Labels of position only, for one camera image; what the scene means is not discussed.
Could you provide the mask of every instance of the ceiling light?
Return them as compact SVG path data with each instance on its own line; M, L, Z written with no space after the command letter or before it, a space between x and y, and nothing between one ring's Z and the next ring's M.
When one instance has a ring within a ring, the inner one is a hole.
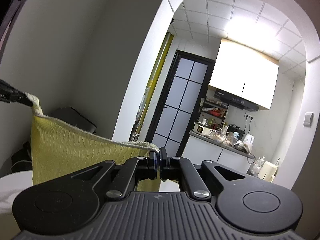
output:
M261 51L275 45L274 31L268 25L257 25L245 17L232 18L225 31L230 39Z

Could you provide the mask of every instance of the black-framed glass door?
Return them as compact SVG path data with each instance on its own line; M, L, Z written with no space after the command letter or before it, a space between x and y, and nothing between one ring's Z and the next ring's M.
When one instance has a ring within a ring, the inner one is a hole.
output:
M176 51L146 141L165 147L168 156L181 156L189 131L200 114L214 60Z

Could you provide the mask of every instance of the white lower cabinet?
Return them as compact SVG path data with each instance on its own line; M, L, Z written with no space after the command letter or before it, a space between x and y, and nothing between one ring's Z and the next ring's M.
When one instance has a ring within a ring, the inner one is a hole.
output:
M192 164L199 164L203 160L217 162L222 148L194 136L189 136L181 157L188 158Z
M250 167L247 157L234 153L227 149L222 150L222 153L217 162L241 173L247 173Z

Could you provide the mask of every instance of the light switch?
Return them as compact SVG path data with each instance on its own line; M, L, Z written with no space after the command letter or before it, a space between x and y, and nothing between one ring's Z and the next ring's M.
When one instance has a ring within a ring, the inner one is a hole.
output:
M311 127L312 119L313 119L313 112L306 112L306 115L304 116L303 126Z

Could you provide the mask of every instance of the ribbed black surface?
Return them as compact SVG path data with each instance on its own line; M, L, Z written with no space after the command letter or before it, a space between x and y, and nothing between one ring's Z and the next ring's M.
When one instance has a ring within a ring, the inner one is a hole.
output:
M185 192L132 192L120 202L107 203L97 219L63 236L22 232L18 240L300 240L294 232L255 236L226 225L207 202L196 202Z

